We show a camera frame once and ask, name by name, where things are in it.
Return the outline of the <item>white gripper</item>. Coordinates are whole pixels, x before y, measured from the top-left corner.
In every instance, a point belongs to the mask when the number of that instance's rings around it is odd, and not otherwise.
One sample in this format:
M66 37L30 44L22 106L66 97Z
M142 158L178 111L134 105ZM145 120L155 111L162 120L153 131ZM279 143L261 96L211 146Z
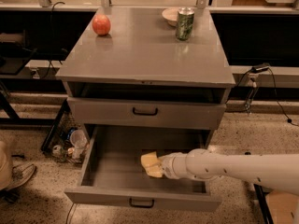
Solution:
M151 165L145 168L148 176L161 178L165 175L169 179L179 179L179 176L174 171L174 160L177 158L179 153L171 153L158 158L160 164Z

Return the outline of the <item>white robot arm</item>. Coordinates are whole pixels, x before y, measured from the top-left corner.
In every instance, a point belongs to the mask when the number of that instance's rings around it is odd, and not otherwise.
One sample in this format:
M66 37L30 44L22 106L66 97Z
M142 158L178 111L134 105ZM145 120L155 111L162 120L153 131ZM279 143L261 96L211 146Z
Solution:
M299 195L299 155L224 155L197 148L188 153L156 152L141 156L148 176L208 181L229 176L266 188Z

